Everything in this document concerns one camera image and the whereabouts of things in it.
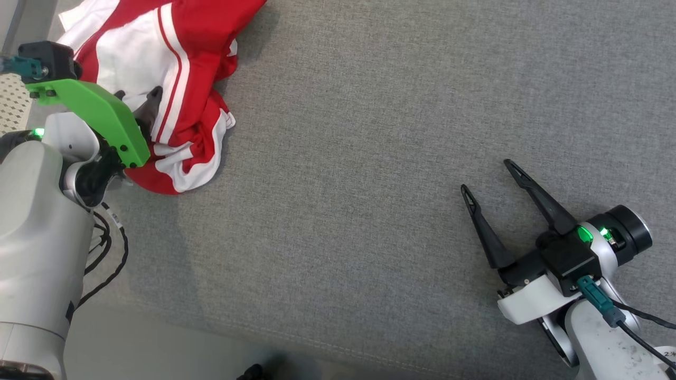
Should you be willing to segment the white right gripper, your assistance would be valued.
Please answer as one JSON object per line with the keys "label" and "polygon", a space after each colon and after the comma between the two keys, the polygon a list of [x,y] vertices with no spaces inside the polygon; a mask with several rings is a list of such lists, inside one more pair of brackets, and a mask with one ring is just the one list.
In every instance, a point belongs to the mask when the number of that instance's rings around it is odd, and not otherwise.
{"label": "white right gripper", "polygon": [[[546,192],[526,171],[522,170],[511,159],[505,159],[504,165],[520,188],[526,190],[539,212],[548,222],[549,229],[558,235],[567,235],[576,229],[577,219],[570,214],[558,201]],[[481,246],[491,269],[504,269],[514,265],[516,257],[507,250],[499,236],[492,229],[483,216],[480,203],[476,200],[469,187],[461,185],[461,195],[470,214],[471,221],[480,239]],[[572,301],[581,298],[576,291],[572,295],[564,296],[558,287],[556,278],[549,274],[539,257],[538,250],[532,250],[517,259],[517,270],[525,270],[530,274],[529,283],[525,275],[518,274],[516,286],[510,287],[510,293],[503,290],[497,300],[497,307],[507,320],[515,325],[534,321],[538,318],[556,312]]]}

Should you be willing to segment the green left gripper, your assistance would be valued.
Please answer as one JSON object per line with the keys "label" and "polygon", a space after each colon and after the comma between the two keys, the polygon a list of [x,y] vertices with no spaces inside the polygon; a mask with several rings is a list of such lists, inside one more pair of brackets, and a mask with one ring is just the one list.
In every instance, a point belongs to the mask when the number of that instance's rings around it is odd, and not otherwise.
{"label": "green left gripper", "polygon": [[150,158],[147,143],[159,113],[163,89],[156,86],[135,117],[123,102],[125,91],[112,94],[98,84],[74,79],[25,83],[29,93],[37,93],[40,105],[63,104],[89,127],[115,147],[121,163],[128,168],[142,167]]}

